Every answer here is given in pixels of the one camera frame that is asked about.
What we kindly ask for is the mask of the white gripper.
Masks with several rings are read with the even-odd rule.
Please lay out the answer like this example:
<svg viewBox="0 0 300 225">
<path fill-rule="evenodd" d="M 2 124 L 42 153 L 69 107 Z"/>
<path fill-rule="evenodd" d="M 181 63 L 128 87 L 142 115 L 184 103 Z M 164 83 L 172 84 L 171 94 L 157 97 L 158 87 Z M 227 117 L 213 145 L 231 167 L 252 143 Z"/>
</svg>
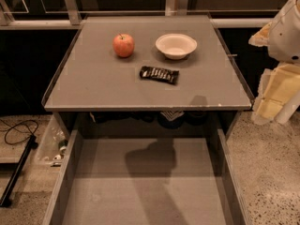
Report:
<svg viewBox="0 0 300 225">
<path fill-rule="evenodd" d="M 263 72 L 251 119 L 257 125 L 285 124 L 300 106 L 300 0 L 288 0 L 248 44 L 268 46 L 269 56 L 280 61 Z"/>
</svg>

